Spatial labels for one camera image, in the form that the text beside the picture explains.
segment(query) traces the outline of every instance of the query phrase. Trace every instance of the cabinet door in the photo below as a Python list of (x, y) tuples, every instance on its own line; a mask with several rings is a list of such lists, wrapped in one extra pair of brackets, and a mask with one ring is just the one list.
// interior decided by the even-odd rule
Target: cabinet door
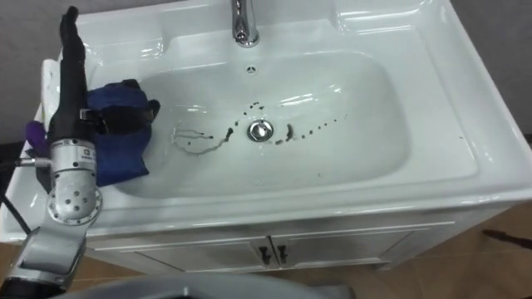
[(281, 267), (320, 267), (385, 262), (380, 256), (412, 230), (344, 231), (272, 236)]
[(185, 272), (251, 272), (278, 267), (266, 237), (184, 243), (135, 252)]

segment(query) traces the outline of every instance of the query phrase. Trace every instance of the cabinet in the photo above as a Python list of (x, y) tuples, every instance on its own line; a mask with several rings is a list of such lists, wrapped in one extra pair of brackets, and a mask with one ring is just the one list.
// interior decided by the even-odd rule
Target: cabinet
[(506, 207), (368, 214), (92, 239), (86, 254), (149, 274), (395, 267)]
[(167, 243), (142, 248), (107, 248), (160, 272), (259, 272), (282, 268), (325, 267), (388, 262), (382, 256), (413, 233), (431, 227), (372, 228), (298, 233), (214, 241)]
[(281, 267), (321, 267), (385, 262), (381, 256), (413, 232), (353, 230), (271, 238)]
[(135, 252), (184, 272), (253, 272), (278, 268), (266, 237), (179, 243), (121, 252)]

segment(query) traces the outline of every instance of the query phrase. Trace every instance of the sink basin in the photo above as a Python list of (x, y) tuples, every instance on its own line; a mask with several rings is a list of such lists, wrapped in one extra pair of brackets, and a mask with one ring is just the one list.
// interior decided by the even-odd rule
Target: sink basin
[[(231, 37), (229, 0), (80, 16), (88, 86), (136, 78), (162, 104), (150, 175), (101, 189), (89, 235), (532, 198), (530, 148), (449, 0), (254, 10), (261, 42), (249, 49)], [(49, 72), (43, 92), (57, 96)], [(271, 138), (248, 137), (256, 120)], [(7, 195), (40, 223), (32, 169)], [(0, 238), (22, 238), (1, 213)]]
[[(395, 87), (362, 53), (230, 61), (150, 76), (141, 87), (165, 108), (145, 152), (150, 175), (118, 187), (132, 195), (220, 196), (345, 184), (389, 174), (410, 153)], [(271, 140), (248, 138), (254, 120), (272, 123)], [(233, 134), (225, 142), (228, 130)]]

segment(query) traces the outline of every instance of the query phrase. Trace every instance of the cabinet handle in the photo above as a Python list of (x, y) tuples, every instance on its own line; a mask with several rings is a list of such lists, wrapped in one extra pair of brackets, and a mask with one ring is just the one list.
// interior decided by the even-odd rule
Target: cabinet handle
[(264, 265), (269, 265), (269, 260), (272, 258), (271, 255), (268, 254), (268, 248), (266, 246), (259, 247), (260, 253), (262, 254), (262, 259)]
[(277, 249), (279, 250), (279, 257), (281, 258), (281, 263), (286, 263), (286, 258), (288, 257), (288, 254), (286, 254), (286, 245), (279, 245), (277, 246)]

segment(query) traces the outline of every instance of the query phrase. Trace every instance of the chrome faucet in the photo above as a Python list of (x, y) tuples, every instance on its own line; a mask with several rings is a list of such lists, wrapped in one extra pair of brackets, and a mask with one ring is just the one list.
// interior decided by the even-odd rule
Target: chrome faucet
[(252, 0), (231, 0), (233, 6), (233, 38), (241, 47), (250, 48), (259, 43)]

